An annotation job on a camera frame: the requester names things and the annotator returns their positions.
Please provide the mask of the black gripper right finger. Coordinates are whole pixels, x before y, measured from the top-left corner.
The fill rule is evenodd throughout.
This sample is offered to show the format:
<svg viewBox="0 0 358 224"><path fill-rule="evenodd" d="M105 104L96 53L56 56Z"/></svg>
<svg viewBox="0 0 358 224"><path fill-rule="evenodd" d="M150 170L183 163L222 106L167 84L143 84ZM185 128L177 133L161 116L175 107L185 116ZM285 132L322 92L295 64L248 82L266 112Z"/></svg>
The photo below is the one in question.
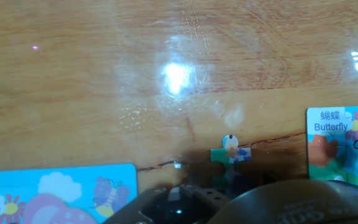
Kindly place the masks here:
<svg viewBox="0 0 358 224"><path fill-rule="evenodd" d="M229 198L215 189L202 189L198 185L183 184L180 193L217 212L229 203Z"/></svg>

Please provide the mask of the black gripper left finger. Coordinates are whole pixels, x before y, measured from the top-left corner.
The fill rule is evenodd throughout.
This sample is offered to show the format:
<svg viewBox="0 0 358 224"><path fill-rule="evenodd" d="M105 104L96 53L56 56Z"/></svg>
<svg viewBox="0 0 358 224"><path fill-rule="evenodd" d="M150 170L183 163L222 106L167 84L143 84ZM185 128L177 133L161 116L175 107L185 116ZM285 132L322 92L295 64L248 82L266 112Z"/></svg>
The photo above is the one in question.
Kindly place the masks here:
<svg viewBox="0 0 358 224"><path fill-rule="evenodd" d="M169 220L176 214L174 208L180 199L178 187L172 190L148 189L103 221L103 224L169 223Z"/></svg>

